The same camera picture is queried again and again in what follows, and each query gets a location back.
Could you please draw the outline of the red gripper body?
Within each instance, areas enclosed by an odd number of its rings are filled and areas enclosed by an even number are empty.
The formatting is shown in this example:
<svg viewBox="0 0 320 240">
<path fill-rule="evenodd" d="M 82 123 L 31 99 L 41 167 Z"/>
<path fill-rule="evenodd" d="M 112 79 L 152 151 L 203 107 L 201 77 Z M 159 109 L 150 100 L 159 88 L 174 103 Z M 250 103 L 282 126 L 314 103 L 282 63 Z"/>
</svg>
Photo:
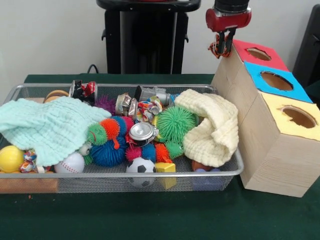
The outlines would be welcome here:
<svg viewBox="0 0 320 240">
<path fill-rule="evenodd" d="M 216 8 L 209 8 L 205 14 L 207 27 L 216 33 L 232 28 L 244 28 L 250 23 L 251 18 L 252 10 L 250 7 L 239 13 L 227 13 L 221 12 Z"/>
</svg>

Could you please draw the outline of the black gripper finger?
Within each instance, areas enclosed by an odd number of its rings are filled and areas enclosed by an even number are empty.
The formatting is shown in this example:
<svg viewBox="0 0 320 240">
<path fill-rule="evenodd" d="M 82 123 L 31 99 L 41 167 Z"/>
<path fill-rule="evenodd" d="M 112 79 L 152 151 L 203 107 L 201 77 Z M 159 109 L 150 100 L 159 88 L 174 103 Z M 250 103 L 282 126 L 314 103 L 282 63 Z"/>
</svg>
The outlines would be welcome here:
<svg viewBox="0 0 320 240">
<path fill-rule="evenodd" d="M 217 34 L 216 39 L 217 47 L 216 51 L 218 54 L 223 54 L 225 50 L 225 32 L 221 31 Z"/>
<path fill-rule="evenodd" d="M 230 51 L 231 50 L 231 47 L 232 47 L 232 42 L 233 42 L 233 37 L 236 33 L 236 28 L 230 28 L 229 29 L 229 33 L 226 37 L 226 43 L 225 43 L 225 48 L 226 48 L 226 51 Z"/>
</svg>

